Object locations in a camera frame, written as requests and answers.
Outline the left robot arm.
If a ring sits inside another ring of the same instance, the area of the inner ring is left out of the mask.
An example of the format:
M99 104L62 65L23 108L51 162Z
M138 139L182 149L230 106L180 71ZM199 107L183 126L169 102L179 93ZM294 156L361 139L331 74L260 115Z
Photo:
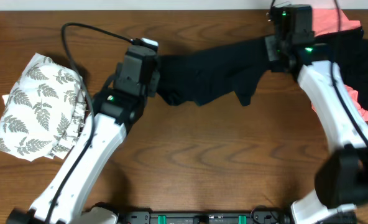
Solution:
M117 223L118 212L101 203L84 204L112 153L143 115L147 98L155 96L159 72L158 45L141 40L130 46L113 75L93 100L80 138L57 175L29 211L14 209L7 223Z

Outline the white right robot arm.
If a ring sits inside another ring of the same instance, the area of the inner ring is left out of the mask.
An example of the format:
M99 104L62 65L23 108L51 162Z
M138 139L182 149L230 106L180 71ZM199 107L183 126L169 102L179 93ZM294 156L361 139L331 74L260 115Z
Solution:
M290 206L292 223L323 223L368 203L368 124L347 92L339 64L354 58L363 34L326 34L306 44L279 46L265 37L269 60L291 71L310 99L328 142L329 158L314 189Z

